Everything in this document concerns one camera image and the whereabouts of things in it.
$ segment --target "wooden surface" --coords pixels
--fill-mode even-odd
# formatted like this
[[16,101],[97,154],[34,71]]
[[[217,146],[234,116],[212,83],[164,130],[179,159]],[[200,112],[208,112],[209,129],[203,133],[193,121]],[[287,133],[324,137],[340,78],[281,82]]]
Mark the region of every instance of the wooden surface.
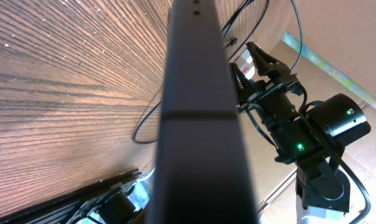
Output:
[[[376,1],[303,1],[298,10],[304,43],[376,96]],[[293,21],[288,32],[300,38]]]
[[[221,26],[241,3],[216,2]],[[241,15],[231,32],[238,43],[264,3],[257,0]],[[253,37],[263,49],[286,29],[289,3],[271,1]],[[162,84],[171,6],[0,1],[0,217],[135,167],[151,168],[154,145],[137,146],[131,137]],[[157,121],[149,120],[141,140],[156,138]]]

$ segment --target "green led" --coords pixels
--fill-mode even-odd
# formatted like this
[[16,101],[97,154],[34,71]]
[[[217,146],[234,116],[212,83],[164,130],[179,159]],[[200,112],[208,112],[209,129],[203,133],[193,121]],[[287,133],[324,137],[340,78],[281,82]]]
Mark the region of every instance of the green led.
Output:
[[302,150],[304,150],[304,145],[302,145],[301,143],[299,143],[297,145],[297,148],[298,148],[298,150],[302,151]]

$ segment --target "wood grain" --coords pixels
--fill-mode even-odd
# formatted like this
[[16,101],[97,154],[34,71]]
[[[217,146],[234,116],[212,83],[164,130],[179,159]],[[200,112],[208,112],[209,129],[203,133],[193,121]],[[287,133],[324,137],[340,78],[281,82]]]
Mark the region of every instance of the wood grain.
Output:
[[[274,13],[288,1],[272,2]],[[216,1],[222,26],[240,3]],[[231,35],[245,38],[264,3],[244,11]],[[0,217],[134,167],[151,168],[154,145],[137,146],[131,137],[162,85],[171,6],[0,0]],[[271,49],[284,20],[267,15],[271,29],[254,40]],[[158,113],[140,140],[156,138]]]

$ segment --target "blue-green strip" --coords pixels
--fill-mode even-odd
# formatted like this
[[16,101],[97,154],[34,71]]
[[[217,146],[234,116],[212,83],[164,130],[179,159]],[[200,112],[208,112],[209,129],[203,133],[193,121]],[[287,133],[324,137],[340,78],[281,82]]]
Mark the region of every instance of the blue-green strip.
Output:
[[[282,40],[284,41],[284,43],[289,45],[291,48],[293,48],[297,52],[300,51],[300,41],[297,38],[295,38],[293,35],[289,34],[288,32],[285,32]],[[338,68],[334,67],[327,60],[320,57],[314,50],[310,49],[305,44],[303,45],[302,56],[304,56],[310,62],[314,63],[321,70],[329,74],[331,77],[333,77],[335,80],[341,83],[348,90],[355,93],[358,97],[362,98],[369,105],[373,106],[376,109],[376,97],[373,96],[373,94],[371,94],[366,89],[361,87],[353,79],[349,78],[347,74],[345,74]]]

